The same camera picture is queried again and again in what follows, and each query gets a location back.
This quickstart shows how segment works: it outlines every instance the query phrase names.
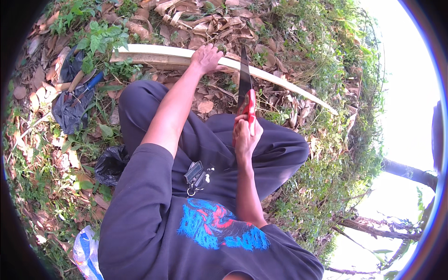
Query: black t-shirt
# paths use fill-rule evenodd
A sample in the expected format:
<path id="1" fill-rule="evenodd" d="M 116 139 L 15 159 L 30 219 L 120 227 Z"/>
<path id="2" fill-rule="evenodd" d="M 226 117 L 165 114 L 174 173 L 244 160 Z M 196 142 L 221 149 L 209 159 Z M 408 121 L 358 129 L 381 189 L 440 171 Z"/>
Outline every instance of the black t-shirt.
<path id="1" fill-rule="evenodd" d="M 101 225 L 105 279 L 322 279 L 323 266 L 277 226 L 258 229 L 213 201 L 172 196 L 172 155 L 139 146 Z"/>

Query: sky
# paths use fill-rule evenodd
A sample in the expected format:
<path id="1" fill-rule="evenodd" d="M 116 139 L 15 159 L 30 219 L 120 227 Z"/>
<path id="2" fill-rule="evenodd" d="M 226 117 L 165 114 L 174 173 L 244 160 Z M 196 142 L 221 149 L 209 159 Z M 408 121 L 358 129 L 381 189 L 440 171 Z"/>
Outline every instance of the sky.
<path id="1" fill-rule="evenodd" d="M 431 123 L 433 107 L 439 97 L 439 87 L 428 50 L 417 28 L 396 0 L 360 0 L 360 6 L 378 21 L 380 40 L 384 46 L 385 69 L 388 83 L 384 84 L 385 113 L 383 126 L 384 149 L 390 160 L 423 171 L 433 170 L 431 153 Z M 384 216 L 417 221 L 417 190 L 423 192 L 423 203 L 428 205 L 434 192 L 431 188 L 392 174 L 382 173 L 373 183 L 374 191 L 357 206 L 360 216 L 382 220 Z M 344 232 L 370 250 L 393 250 L 401 239 L 373 238 L 367 233 L 346 228 Z M 336 238 L 337 249 L 331 267 L 355 271 L 376 271 L 378 259 L 369 251 L 344 236 Z M 401 270 L 416 246 L 396 261 L 389 270 Z M 378 280 L 383 276 L 374 274 Z M 324 279 L 369 279 L 371 275 L 341 275 L 325 271 Z"/>

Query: white plastic bag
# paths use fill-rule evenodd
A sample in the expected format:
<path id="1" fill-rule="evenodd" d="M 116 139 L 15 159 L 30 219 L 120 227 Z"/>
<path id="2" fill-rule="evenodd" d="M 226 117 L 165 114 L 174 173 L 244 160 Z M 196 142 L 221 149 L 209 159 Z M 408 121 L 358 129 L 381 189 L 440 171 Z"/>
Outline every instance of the white plastic bag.
<path id="1" fill-rule="evenodd" d="M 86 280 L 104 280 L 98 267 L 98 240 L 88 225 L 76 236 L 73 245 L 73 259 Z"/>

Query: ground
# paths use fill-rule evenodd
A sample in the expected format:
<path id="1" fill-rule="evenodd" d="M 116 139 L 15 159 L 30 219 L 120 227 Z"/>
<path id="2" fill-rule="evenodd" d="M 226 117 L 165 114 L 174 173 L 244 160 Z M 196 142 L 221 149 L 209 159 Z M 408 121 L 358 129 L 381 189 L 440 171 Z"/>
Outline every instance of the ground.
<path id="1" fill-rule="evenodd" d="M 374 22 L 351 0 L 166 2 L 56 0 L 33 26 L 9 83 L 2 131 L 6 176 L 32 248 L 60 278 L 82 278 L 72 263 L 72 246 L 87 225 L 99 236 L 114 191 L 93 171 L 108 146 L 123 143 L 117 119 L 121 91 L 139 79 L 170 87 L 185 69 L 110 62 L 114 49 L 129 43 L 190 49 L 214 43 L 239 59 L 244 43 L 251 65 L 296 84 L 339 113 L 253 79 L 258 116 L 304 135 L 310 146 L 305 164 L 262 202 L 265 218 L 289 230 L 327 265 L 334 249 L 332 227 L 354 215 L 382 160 L 375 116 L 383 108 L 383 73 Z M 62 62 L 75 45 L 84 50 L 82 74 L 102 70 L 105 79 L 87 107 L 87 127 L 66 135 L 48 113 L 64 88 L 58 82 Z M 203 120 L 235 112 L 238 80 L 234 71 L 205 76 L 193 111 Z"/>

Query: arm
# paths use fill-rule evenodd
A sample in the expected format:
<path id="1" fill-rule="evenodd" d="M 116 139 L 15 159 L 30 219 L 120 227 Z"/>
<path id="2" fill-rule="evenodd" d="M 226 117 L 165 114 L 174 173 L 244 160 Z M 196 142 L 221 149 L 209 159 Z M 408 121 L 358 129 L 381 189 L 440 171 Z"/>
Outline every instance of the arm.
<path id="1" fill-rule="evenodd" d="M 252 153 L 263 134 L 263 128 L 255 121 L 255 135 L 249 132 L 247 115 L 235 118 L 233 137 L 235 141 L 235 154 L 238 164 L 237 178 L 237 216 L 239 219 L 253 223 L 257 228 L 267 225 L 263 218 L 263 209 L 255 188 L 254 169 L 252 168 Z"/>
<path id="2" fill-rule="evenodd" d="M 193 102 L 193 95 L 201 77 L 209 72 L 219 71 L 223 52 L 212 44 L 201 46 L 191 56 L 191 64 L 182 77 L 168 91 L 143 137 L 142 143 L 154 143 L 176 156 L 179 137 L 187 120 Z"/>

